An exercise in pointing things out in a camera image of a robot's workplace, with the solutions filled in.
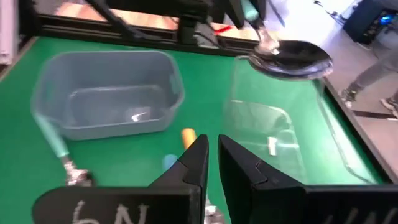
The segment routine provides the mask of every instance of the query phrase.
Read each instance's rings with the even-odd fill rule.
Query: tabletop
[[[0,82],[0,170],[4,174],[0,185],[0,216],[3,222],[31,223],[30,210],[35,199],[64,183],[65,171],[30,113],[30,96],[44,63],[65,52],[110,50],[147,49],[39,37],[3,77]],[[172,124],[158,133],[67,141],[71,157],[79,168],[94,173],[98,185],[147,186],[163,173],[162,159],[167,154],[180,156],[183,153],[181,130],[193,128],[197,134],[207,134],[210,142],[209,198],[228,214],[218,173],[217,137],[225,131],[223,105],[228,100],[231,89],[234,58],[171,50],[163,52],[170,54],[177,62],[186,91],[185,100]],[[382,183],[328,95],[321,99],[328,117],[320,112],[318,102],[313,97],[317,90],[315,82],[261,80],[254,70],[243,69],[249,75],[249,82],[263,85],[261,90],[256,91],[262,91],[263,97],[284,108],[289,115],[305,170],[302,182],[365,184],[352,172],[348,172],[349,166],[355,174],[370,182]],[[293,102],[293,107],[286,107],[284,101],[264,94],[263,91],[267,90],[279,93],[297,90],[310,98],[298,99]],[[326,119],[333,126],[343,155],[337,150]]]

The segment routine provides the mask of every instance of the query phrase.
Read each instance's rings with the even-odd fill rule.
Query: red object
[[[221,29],[216,30],[216,34],[221,34],[223,32],[229,31],[230,29],[232,29],[232,26],[223,27]]]

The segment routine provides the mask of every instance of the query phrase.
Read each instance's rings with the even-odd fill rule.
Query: person's leg
[[[398,90],[394,93],[394,95],[387,99],[381,99],[381,104],[385,106],[387,109],[391,110],[391,113],[398,118]]]
[[[391,72],[398,72],[398,48],[391,50],[385,57],[359,74],[349,87],[341,92],[343,101],[350,107],[359,92],[390,75]]]

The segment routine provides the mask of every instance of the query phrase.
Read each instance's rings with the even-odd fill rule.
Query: small blue object
[[[170,167],[175,163],[175,161],[177,161],[177,159],[178,159],[178,157],[174,154],[166,155],[162,161],[163,170],[164,171],[169,170]]]

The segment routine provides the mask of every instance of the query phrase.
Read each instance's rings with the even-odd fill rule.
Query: metal spoon
[[[264,26],[257,31],[261,40],[249,56],[249,63],[261,73],[278,79],[310,80],[333,72],[331,57],[315,44],[275,40]]]

